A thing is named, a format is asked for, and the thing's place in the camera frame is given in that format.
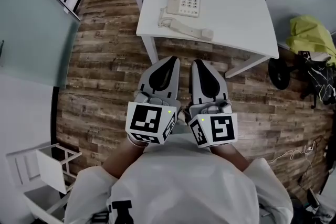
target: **table leg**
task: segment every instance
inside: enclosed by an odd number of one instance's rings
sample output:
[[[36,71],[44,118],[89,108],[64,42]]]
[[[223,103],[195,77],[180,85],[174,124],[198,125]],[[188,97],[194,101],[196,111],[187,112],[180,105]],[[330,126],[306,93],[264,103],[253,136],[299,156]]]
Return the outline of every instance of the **table leg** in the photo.
[[[159,58],[158,53],[156,51],[154,38],[149,36],[141,36],[141,38],[143,43],[145,44],[147,54],[151,59],[152,64],[156,63],[159,60]]]
[[[248,60],[246,60],[245,62],[243,62],[240,66],[237,66],[233,69],[228,70],[225,73],[225,77],[226,78],[231,78],[239,73],[242,73],[243,71],[250,69],[251,67],[254,67],[266,60],[268,60],[270,57],[269,56],[265,56],[265,55],[253,55],[251,58],[249,58]]]

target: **white table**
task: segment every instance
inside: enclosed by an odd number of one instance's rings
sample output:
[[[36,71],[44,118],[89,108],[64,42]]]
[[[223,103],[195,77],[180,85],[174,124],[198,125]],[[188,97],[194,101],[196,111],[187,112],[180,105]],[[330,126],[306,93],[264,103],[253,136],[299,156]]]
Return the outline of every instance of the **white table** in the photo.
[[[166,27],[159,28],[160,8],[167,6],[167,0],[144,0],[142,8],[137,1],[141,14],[136,34],[142,37],[152,63],[158,61],[153,37],[196,40],[256,53],[240,66],[228,70],[225,75],[227,78],[269,58],[279,58],[276,36],[265,0],[201,0],[199,18],[167,15],[190,27],[213,30],[212,41],[196,39]]]

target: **floor plank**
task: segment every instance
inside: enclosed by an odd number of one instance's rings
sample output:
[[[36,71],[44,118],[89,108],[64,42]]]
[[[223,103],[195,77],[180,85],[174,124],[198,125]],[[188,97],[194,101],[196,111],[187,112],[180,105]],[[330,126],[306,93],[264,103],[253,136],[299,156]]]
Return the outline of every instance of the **floor plank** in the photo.
[[[70,165],[73,173],[101,165],[126,136],[128,101],[133,101],[141,74],[151,63],[145,47],[135,35],[139,9],[135,0],[82,0],[81,18],[72,51],[68,82],[59,91],[57,140],[83,152]],[[189,67],[194,59],[211,63],[221,74],[239,65],[251,54],[202,42],[155,39],[159,58],[176,55],[181,60],[178,98],[187,105]],[[280,50],[291,64],[294,55]],[[267,63],[227,79],[233,111],[238,113],[239,141],[236,147],[248,159],[268,161],[290,149],[303,150],[317,140],[317,151],[307,158],[312,169],[303,188],[318,191],[327,173],[323,158],[324,139],[331,135],[332,107],[320,102],[310,109],[311,97],[300,99],[307,83],[291,74],[290,86],[276,89],[269,80]],[[304,155],[290,160],[290,153],[271,164],[277,177],[292,193],[305,200],[297,179],[309,168]]]

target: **white shirt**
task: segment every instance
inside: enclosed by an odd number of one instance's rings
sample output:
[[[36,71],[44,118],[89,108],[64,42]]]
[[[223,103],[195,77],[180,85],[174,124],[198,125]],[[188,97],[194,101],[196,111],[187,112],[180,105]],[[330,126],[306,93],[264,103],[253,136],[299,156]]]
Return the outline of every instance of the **white shirt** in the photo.
[[[119,201],[130,201],[131,208],[113,209]],[[148,147],[119,180],[101,167],[81,171],[65,224],[91,223],[93,214],[109,207],[109,223],[118,214],[124,223],[125,210],[135,224],[285,224],[293,216],[289,195],[265,159],[242,173],[198,148],[192,134],[170,135],[165,145]]]

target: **person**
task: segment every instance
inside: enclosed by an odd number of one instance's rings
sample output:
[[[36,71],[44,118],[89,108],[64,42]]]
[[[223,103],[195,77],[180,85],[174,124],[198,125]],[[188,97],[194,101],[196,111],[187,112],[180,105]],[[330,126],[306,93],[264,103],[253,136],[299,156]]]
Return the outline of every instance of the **person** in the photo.
[[[189,132],[164,145],[128,136],[101,167],[79,172],[65,224],[290,223],[288,193],[264,158],[249,163],[232,144],[198,148]]]

